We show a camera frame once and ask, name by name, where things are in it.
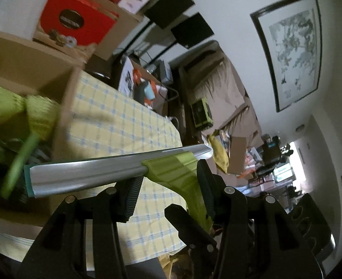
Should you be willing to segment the green handled window squeegee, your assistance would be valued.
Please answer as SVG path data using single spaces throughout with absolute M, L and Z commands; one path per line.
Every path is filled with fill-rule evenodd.
M 84 161 L 25 166 L 27 194 L 43 198 L 145 176 L 183 197 L 190 216 L 203 230 L 209 231 L 212 220 L 207 216 L 198 183 L 197 162 L 210 158 L 212 153 L 209 146 L 198 144 Z

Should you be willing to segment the yellow-green plastic shuttlecock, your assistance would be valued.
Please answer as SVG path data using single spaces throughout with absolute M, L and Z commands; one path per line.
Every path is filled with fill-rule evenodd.
M 59 111 L 60 105 L 48 97 L 34 95 L 26 97 L 29 130 L 36 133 L 42 141 L 49 140 L 59 118 Z

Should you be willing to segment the yellow cloth on sofa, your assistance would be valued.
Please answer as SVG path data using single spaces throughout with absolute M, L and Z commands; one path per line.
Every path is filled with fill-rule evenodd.
M 207 140 L 213 150 L 212 158 L 214 162 L 224 174 L 227 174 L 229 167 L 229 157 L 221 142 L 218 141 L 218 135 L 219 131 L 215 130 L 211 135 L 207 136 Z

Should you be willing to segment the yellow plaid tablecloth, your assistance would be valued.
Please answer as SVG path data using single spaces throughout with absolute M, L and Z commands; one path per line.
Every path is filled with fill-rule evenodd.
M 72 108 L 72 121 L 61 149 L 62 161 L 117 156 L 180 147 L 179 132 L 166 118 L 81 72 Z M 144 179 L 134 215 L 118 225 L 126 264 L 140 263 L 184 247 L 164 216 L 172 203 L 185 200 L 170 189 Z M 41 225 L 0 215 L 0 253 L 22 261 Z

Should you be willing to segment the lime green black device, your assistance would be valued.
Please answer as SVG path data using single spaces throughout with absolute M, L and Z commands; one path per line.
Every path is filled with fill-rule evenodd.
M 197 130 L 206 130 L 213 126 L 211 109 L 206 98 L 201 98 L 191 105 L 194 127 Z

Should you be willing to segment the grey electronic box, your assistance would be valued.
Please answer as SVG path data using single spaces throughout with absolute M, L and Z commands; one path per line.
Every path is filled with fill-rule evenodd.
M 157 60 L 155 66 L 154 74 L 158 80 L 164 85 L 171 85 L 173 83 L 173 76 L 170 64 L 164 60 Z

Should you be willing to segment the brown sofa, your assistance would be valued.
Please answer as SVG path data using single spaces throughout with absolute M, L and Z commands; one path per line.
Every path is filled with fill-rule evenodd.
M 208 41 L 172 60 L 173 86 L 179 98 L 168 111 L 179 119 L 184 145 L 198 144 L 202 137 L 225 132 L 230 139 L 228 173 L 244 173 L 246 151 L 263 144 L 262 129 L 253 104 L 238 72 L 215 40 Z M 204 99 L 209 105 L 212 125 L 196 129 L 192 105 Z

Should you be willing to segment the open cardboard box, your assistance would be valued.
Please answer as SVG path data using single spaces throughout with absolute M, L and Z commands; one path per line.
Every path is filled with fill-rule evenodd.
M 32 40 L 0 32 L 0 220 L 43 226 L 55 209 L 29 195 L 27 166 L 58 159 L 66 147 L 82 62 Z

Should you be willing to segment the large brown cardboard box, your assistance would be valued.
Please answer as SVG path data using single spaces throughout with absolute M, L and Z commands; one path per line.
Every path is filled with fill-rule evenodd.
M 115 49 L 144 19 L 142 14 L 131 14 L 109 0 L 92 0 L 104 8 L 119 15 L 117 23 L 111 28 L 104 39 L 98 44 L 94 54 L 102 59 L 109 59 Z

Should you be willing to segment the right black speaker on stand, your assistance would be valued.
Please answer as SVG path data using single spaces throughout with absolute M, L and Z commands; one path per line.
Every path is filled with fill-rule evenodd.
M 185 19 L 174 26 L 170 31 L 174 41 L 154 56 L 154 58 L 147 63 L 147 66 L 153 65 L 158 58 L 168 52 L 176 44 L 179 44 L 186 49 L 190 49 L 214 35 L 212 28 L 200 13 L 196 13 Z

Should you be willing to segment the black speaker on stand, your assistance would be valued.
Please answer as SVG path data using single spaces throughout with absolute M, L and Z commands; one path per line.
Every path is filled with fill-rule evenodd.
M 150 27 L 152 24 L 157 25 L 161 29 L 168 27 L 179 16 L 194 6 L 194 0 L 157 0 L 154 5 L 148 8 L 144 15 L 149 19 L 148 23 L 142 27 L 133 39 L 124 47 L 124 49 L 116 55 L 116 62 L 126 54 L 131 45 Z
M 214 35 L 212 28 L 200 13 L 196 13 L 185 19 L 174 26 L 170 31 L 174 41 L 154 56 L 154 58 L 147 63 L 147 66 L 153 65 L 158 58 L 168 52 L 176 44 L 179 44 L 186 49 L 190 49 Z

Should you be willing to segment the framed ink painting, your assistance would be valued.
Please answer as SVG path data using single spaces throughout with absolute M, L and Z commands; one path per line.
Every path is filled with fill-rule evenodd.
M 281 0 L 250 14 L 267 59 L 276 112 L 318 90 L 323 35 L 318 0 Z

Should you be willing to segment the red collection gift box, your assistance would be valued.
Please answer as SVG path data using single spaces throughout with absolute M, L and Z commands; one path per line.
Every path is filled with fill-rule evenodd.
M 33 39 L 87 62 L 118 19 L 91 0 L 47 0 Z

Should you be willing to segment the left black speaker on stand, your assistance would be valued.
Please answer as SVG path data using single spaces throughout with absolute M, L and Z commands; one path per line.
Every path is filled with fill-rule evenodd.
M 168 27 L 179 16 L 194 6 L 194 0 L 157 0 L 154 5 L 148 8 L 144 15 L 149 19 L 148 23 L 142 27 L 133 39 L 124 47 L 124 49 L 116 55 L 116 62 L 126 54 L 131 45 L 150 27 L 152 24 L 157 25 L 161 29 Z

